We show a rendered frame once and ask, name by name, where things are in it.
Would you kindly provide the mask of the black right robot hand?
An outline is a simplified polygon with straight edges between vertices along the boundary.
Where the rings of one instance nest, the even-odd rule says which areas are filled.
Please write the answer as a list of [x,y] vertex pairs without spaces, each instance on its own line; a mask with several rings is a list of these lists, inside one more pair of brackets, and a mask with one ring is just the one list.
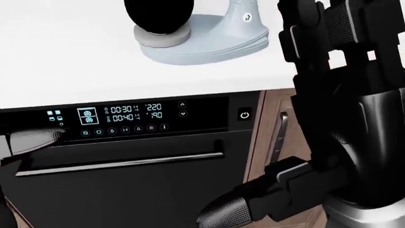
[[197,228],[280,222],[337,198],[362,208],[405,199],[405,68],[401,0],[280,0],[291,101],[311,151],[208,204]]

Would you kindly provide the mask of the light blue stand mixer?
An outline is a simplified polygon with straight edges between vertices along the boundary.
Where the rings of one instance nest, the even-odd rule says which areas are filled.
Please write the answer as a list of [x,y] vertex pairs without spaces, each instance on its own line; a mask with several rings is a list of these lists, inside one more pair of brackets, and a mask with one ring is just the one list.
[[240,58],[268,47],[258,0],[229,0],[225,15],[193,14],[172,34],[157,35],[134,26],[145,56],[169,65],[202,65]]

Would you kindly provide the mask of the wooden cabinet door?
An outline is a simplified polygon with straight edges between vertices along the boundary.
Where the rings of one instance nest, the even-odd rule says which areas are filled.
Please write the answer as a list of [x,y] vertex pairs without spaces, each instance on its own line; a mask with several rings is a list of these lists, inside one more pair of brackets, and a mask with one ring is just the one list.
[[[244,182],[264,174],[264,167],[271,161],[277,134],[280,132],[282,124],[280,114],[283,112],[287,114],[287,129],[285,133],[281,134],[284,141],[277,159],[281,160],[290,156],[304,160],[310,159],[308,145],[290,102],[290,97],[295,93],[294,89],[260,92]],[[325,212],[321,206],[316,206],[278,223],[264,218],[259,222],[245,225],[243,228],[324,228],[325,224]]]

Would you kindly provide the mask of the black mixing bowl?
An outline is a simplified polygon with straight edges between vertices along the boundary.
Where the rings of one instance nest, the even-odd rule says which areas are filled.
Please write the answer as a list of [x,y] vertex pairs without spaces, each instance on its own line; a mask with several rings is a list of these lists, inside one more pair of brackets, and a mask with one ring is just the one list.
[[194,9],[194,0],[124,0],[132,21],[146,32],[172,34],[183,26]]

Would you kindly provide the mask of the black built-in oven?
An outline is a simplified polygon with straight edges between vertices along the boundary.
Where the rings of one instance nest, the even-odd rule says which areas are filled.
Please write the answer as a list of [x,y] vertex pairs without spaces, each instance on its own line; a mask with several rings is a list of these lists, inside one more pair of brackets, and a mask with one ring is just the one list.
[[[5,159],[0,186],[21,228],[196,228],[199,211],[244,181],[258,91],[0,110],[0,134],[66,129]],[[17,177],[23,170],[213,151],[224,157]]]

